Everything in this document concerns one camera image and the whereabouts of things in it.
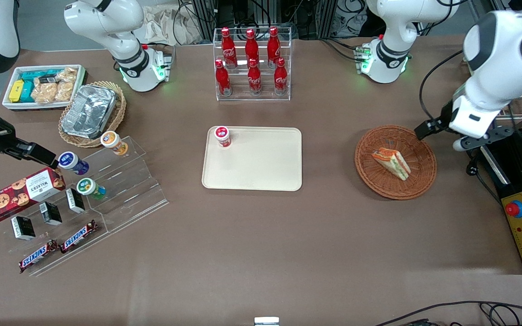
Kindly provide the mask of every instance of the sandwich slice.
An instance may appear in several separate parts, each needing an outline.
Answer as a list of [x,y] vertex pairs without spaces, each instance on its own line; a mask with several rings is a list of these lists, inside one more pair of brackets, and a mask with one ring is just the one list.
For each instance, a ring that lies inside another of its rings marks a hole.
[[406,161],[404,161],[402,154],[397,150],[389,150],[380,147],[379,150],[372,153],[372,157],[402,181],[408,179],[408,175],[412,173],[410,167]]

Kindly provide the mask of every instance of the clear plastic shelf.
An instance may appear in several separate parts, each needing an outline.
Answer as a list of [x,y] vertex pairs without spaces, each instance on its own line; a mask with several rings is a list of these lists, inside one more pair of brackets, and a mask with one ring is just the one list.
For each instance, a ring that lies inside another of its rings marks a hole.
[[[232,95],[221,96],[219,93],[219,87],[215,82],[215,89],[218,101],[289,101],[291,99],[291,60],[292,46],[291,41],[291,27],[279,27],[278,37],[281,41],[281,57],[285,59],[285,68],[287,69],[287,94],[278,96],[275,94],[275,84],[273,81],[274,69],[269,68],[267,65],[267,41],[269,41],[269,27],[253,27],[257,34],[257,44],[259,45],[259,70],[261,70],[261,94],[251,95],[249,93],[249,79],[247,76],[247,56],[245,55],[245,40],[246,31],[251,27],[242,27],[229,29],[231,37],[235,43],[237,50],[237,68],[233,70],[227,70],[229,74],[229,80],[232,86]],[[215,35],[213,36],[213,72],[215,71],[215,60],[223,59],[223,35],[221,35],[221,29],[215,29]]]
[[17,257],[17,262],[31,255],[50,239],[56,240],[61,245],[91,220],[98,225],[95,231],[66,254],[62,254],[60,249],[50,252],[42,260],[27,268],[25,273],[30,276],[41,275],[100,239],[124,229],[168,204],[162,188],[151,176],[143,160],[145,151],[130,137],[122,140],[129,146],[126,155],[118,156],[109,149],[101,149],[84,158],[90,165],[90,170],[84,176],[77,176],[71,172],[64,173],[67,187],[70,188],[75,189],[76,183],[82,177],[91,177],[104,186],[106,195],[102,200],[84,197],[86,210],[76,213],[68,206],[66,192],[51,196],[46,201],[58,206],[62,217],[60,225],[45,224],[39,212],[39,204],[25,209],[18,215],[31,219],[37,235],[35,239],[29,241],[15,239],[10,221],[0,223],[2,226],[9,223],[8,227],[4,228],[5,245],[9,253]]

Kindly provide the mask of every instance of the blue yogurt bottle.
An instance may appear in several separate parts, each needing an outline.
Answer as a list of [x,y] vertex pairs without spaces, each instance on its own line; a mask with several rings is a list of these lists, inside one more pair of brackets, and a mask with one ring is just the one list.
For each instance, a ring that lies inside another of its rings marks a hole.
[[90,169],[90,165],[86,161],[82,161],[78,155],[71,151],[62,153],[58,161],[62,169],[74,171],[77,175],[83,175]]

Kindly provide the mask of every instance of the red emergency stop button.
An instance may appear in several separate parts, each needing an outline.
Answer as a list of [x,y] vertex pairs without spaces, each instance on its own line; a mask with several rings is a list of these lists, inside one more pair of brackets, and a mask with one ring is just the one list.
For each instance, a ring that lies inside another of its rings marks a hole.
[[506,204],[505,212],[510,216],[514,216],[516,218],[522,217],[522,202],[518,200],[513,200],[509,204]]

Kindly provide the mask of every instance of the table surface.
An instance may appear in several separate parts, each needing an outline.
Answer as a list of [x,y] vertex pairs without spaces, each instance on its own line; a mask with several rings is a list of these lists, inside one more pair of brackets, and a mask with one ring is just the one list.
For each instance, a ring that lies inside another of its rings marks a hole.
[[[381,85],[325,44],[295,41],[292,99],[283,103],[218,103],[211,46],[178,48],[170,82],[149,93],[127,87],[105,50],[22,52],[17,66],[82,64],[89,82],[120,84],[128,107],[118,133],[147,151],[170,204],[41,277],[20,275],[0,241],[0,325],[226,326],[251,325],[255,316],[280,316],[285,326],[373,325],[439,302],[522,304],[522,264],[506,219],[464,173],[468,158],[452,150],[455,136],[427,138],[439,171],[414,200],[380,197],[354,167],[354,148],[370,128],[426,120],[420,82],[461,42],[419,38],[404,74]],[[427,83],[433,113],[466,79],[459,64],[451,60]],[[0,107],[20,138],[56,153],[93,153],[62,141],[60,113]],[[204,188],[214,125],[301,130],[302,188]],[[38,169],[0,155],[0,188]],[[6,228],[0,224],[0,239]],[[485,322],[475,305],[416,317]]]

